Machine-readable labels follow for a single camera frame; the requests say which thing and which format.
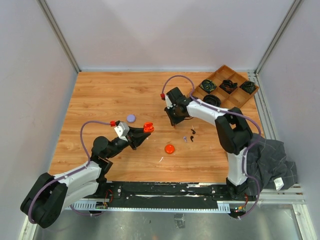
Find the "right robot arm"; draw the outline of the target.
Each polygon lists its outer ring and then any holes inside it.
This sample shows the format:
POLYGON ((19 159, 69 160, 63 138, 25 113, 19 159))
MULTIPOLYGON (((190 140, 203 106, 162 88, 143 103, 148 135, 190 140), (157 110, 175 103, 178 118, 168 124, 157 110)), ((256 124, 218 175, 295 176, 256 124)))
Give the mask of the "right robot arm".
POLYGON ((197 118, 216 127, 219 143, 227 152, 228 175, 226 193, 232 200, 240 199, 246 188, 247 152, 253 133, 239 108, 231 110, 210 105, 193 96, 186 97, 178 87, 160 97, 166 102, 167 113, 172 126, 187 118, 197 118))

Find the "orange earbud case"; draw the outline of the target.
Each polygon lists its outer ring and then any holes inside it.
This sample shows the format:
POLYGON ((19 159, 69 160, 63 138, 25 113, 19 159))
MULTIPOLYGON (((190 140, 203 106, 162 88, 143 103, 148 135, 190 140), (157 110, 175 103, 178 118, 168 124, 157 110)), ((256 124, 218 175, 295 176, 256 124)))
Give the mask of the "orange earbud case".
POLYGON ((164 147, 164 151, 167 153, 167 154, 173 154, 175 152, 175 147, 172 145, 172 144, 167 144, 165 147, 164 147))
POLYGON ((143 125, 143 132, 144 133, 152 133, 155 130, 154 125, 152 122, 146 122, 143 125))

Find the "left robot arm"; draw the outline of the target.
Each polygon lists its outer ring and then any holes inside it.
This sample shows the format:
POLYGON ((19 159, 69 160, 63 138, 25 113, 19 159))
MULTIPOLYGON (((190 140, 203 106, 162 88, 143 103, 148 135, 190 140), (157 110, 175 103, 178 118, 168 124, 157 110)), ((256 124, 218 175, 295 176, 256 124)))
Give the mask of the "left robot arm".
POLYGON ((105 136, 95 138, 86 163, 57 175, 41 174, 22 201, 20 211, 30 223, 45 229, 78 200, 92 195, 103 197, 107 193, 105 175, 113 165, 110 159, 127 147, 136 150, 154 130, 148 124, 137 128, 117 121, 114 125, 117 136, 113 140, 105 136))

